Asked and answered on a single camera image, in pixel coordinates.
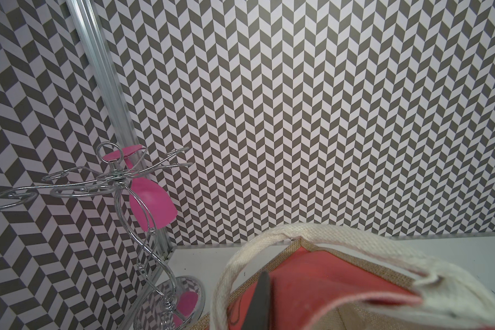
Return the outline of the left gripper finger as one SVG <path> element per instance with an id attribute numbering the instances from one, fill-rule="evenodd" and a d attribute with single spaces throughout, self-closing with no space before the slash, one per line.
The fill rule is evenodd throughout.
<path id="1" fill-rule="evenodd" d="M 262 271 L 242 324 L 242 330 L 268 330 L 270 327 L 270 274 Z"/>

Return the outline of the burlap red striped tote bag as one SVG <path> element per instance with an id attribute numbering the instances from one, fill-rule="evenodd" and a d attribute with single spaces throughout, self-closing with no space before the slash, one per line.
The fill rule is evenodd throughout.
<path id="1" fill-rule="evenodd" d="M 285 224 L 226 264 L 196 329 L 241 329 L 262 271 L 269 329 L 495 329 L 495 294 L 459 266 L 354 228 Z"/>

